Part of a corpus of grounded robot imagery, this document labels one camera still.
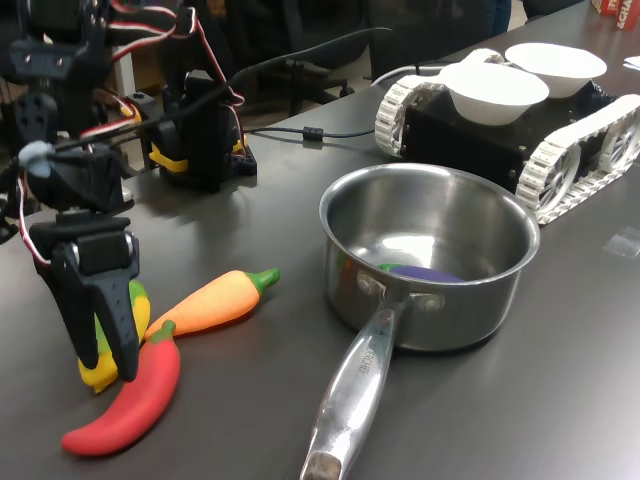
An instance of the orange toy carrot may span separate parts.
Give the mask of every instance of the orange toy carrot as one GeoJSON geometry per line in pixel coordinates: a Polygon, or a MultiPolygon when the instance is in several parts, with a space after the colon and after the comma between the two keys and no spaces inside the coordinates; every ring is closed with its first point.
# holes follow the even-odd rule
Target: orange toy carrot
{"type": "Polygon", "coordinates": [[[262,273],[238,270],[225,273],[192,293],[149,327],[148,339],[165,320],[176,324],[174,336],[197,332],[229,322],[250,312],[260,301],[265,288],[280,280],[280,271],[272,268],[262,273]]]}

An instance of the white track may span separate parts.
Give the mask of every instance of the white track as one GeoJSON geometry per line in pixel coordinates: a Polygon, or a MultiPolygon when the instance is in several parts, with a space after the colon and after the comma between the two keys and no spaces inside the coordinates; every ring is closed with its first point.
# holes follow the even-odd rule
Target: white track
{"type": "MultiPolygon", "coordinates": [[[[463,62],[503,63],[500,54],[475,50],[463,62]]],[[[446,90],[444,76],[407,75],[385,95],[376,115],[375,137],[385,152],[399,156],[409,106],[446,90]]],[[[640,152],[640,95],[624,95],[602,110],[547,136],[525,162],[516,196],[547,224],[622,176],[640,152]],[[574,183],[580,143],[606,133],[598,168],[574,183]]]]}

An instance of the stainless steel saucepan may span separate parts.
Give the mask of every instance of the stainless steel saucepan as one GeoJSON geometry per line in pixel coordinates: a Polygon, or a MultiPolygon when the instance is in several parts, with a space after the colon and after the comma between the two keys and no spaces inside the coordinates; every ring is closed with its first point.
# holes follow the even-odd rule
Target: stainless steel saucepan
{"type": "Polygon", "coordinates": [[[394,344],[438,352],[488,338],[507,315],[540,231],[501,187],[423,164],[341,178],[322,197],[320,217],[327,299],[361,330],[322,400],[300,478],[340,480],[373,420],[394,344]],[[381,264],[426,267],[461,281],[410,278],[381,264]]]}

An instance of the gray table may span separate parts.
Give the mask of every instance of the gray table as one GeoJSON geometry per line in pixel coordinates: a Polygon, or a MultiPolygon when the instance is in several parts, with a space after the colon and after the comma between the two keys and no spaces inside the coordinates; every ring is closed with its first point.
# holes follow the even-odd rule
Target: gray table
{"type": "MultiPolygon", "coordinates": [[[[561,26],[600,22],[588,12],[574,7],[495,42],[517,43],[517,32],[531,31],[562,39],[561,26]]],[[[640,90],[640,73],[610,68],[604,83],[615,86],[622,75],[635,81],[629,91],[640,90]]],[[[365,129],[381,95],[372,89],[285,124],[365,129]]],[[[353,338],[322,298],[318,201],[341,175],[386,157],[370,137],[321,149],[265,137],[251,145],[257,185],[202,195],[150,174],[130,184],[154,316],[231,269],[278,266],[282,280],[247,321],[178,340],[183,372],[169,411],[117,456],[87,461],[61,451],[60,437],[101,414],[119,387],[94,397],[81,383],[27,250],[17,238],[0,248],[0,478],[298,477],[316,409],[353,338]]],[[[350,478],[640,476],[640,265],[603,251],[624,226],[640,227],[639,186],[634,167],[544,228],[510,318],[485,347],[455,356],[397,352],[350,478]]]]}

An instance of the white bowl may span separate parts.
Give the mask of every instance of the white bowl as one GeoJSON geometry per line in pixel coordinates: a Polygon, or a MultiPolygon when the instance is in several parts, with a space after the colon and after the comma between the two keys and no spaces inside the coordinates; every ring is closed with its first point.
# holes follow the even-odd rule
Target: white bowl
{"type": "Polygon", "coordinates": [[[512,123],[549,95],[538,77],[504,65],[458,63],[441,75],[458,113],[482,125],[512,123]]]}
{"type": "Polygon", "coordinates": [[[551,98],[575,95],[586,83],[607,71],[593,53],[551,43],[522,43],[509,48],[505,58],[535,73],[549,86],[551,98]]]}

